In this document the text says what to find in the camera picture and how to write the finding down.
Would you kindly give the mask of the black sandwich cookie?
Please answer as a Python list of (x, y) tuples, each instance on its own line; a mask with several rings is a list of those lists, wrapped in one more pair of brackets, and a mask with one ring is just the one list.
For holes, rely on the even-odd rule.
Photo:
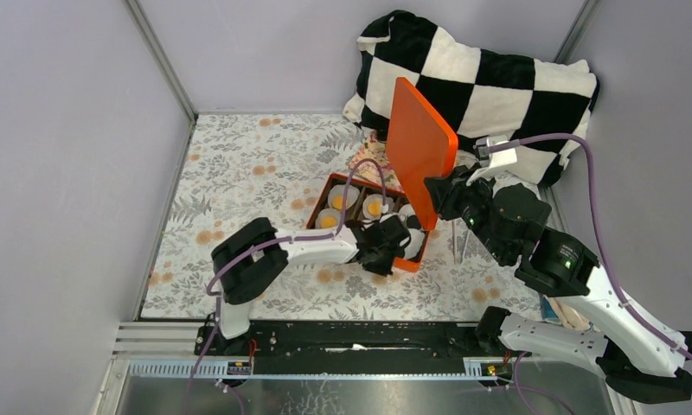
[(420, 230), (422, 228), (420, 221), (416, 215), (407, 216), (406, 225), (410, 229)]

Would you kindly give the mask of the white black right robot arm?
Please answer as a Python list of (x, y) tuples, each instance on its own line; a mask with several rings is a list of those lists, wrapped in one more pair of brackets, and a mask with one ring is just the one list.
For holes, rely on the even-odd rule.
[(692, 374), (684, 368), (692, 360), (692, 331), (674, 330), (635, 307), (591, 250), (548, 226), (551, 207), (533, 191), (521, 184), (495, 188), (464, 166), (427, 178), (425, 185), (439, 218), (461, 219), (499, 265), (513, 266), (530, 289), (579, 311), (594, 326), (576, 331), (490, 306), (475, 330), (480, 352), (544, 354), (647, 405), (692, 398)]

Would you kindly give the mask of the round tan biscuit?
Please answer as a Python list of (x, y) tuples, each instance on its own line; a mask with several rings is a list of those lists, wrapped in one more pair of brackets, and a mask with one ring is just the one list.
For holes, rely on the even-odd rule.
[(343, 195), (337, 195), (332, 198), (330, 205), (336, 210), (343, 210), (348, 205), (348, 199)]
[(318, 220), (318, 225), (322, 229), (337, 227), (339, 224), (339, 219), (336, 216), (325, 215)]
[(366, 206), (367, 212), (374, 217), (379, 217), (381, 215), (382, 204), (378, 200), (371, 201)]

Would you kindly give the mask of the floral cookie tray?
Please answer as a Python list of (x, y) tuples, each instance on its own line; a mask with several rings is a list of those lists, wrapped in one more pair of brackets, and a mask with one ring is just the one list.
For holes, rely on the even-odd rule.
[(394, 166), (388, 160), (386, 143), (378, 139), (377, 131), (369, 133), (363, 145), (349, 161), (348, 168), (355, 171), (356, 176), (376, 185), (381, 185), (383, 176), (387, 189), (403, 191)]

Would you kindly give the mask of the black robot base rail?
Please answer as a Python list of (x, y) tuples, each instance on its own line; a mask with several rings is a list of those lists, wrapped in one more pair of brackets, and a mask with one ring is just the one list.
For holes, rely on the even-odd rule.
[(517, 356), (470, 323), (255, 320), (233, 339), (214, 328), (197, 330), (195, 355), (241, 357), (257, 375), (453, 375), (478, 360), (480, 375), (504, 377)]

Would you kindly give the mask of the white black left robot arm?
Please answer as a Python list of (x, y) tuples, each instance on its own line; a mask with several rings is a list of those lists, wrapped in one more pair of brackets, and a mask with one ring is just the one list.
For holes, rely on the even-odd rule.
[(394, 213), (298, 231), (277, 229), (268, 218), (256, 218), (211, 252), (215, 275), (206, 292), (216, 301), (215, 345), (228, 355), (245, 349), (253, 301), (289, 268), (357, 263), (387, 276), (398, 259), (416, 257), (423, 242), (423, 233)]

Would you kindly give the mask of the orange compartment cookie box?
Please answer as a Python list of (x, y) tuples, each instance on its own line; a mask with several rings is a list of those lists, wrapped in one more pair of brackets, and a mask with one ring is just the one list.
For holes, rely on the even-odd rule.
[(383, 189), (380, 183), (368, 182), (356, 176), (330, 174), (319, 195), (306, 196), (306, 204), (312, 208), (306, 222), (308, 229), (336, 229), (345, 214), (348, 224), (357, 221), (378, 221), (382, 216), (381, 206), (396, 214), (411, 234), (410, 244), (400, 257), (394, 259), (393, 268), (411, 273), (417, 272), (422, 264), (430, 232), (425, 230), (416, 211), (406, 195), (391, 188)]

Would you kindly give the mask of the orange box lid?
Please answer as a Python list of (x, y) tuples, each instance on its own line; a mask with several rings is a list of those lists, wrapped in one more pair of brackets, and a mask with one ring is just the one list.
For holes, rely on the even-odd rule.
[(394, 84), (386, 154), (423, 229), (438, 222), (424, 180), (448, 176), (456, 160), (458, 137), (428, 100), (405, 77)]

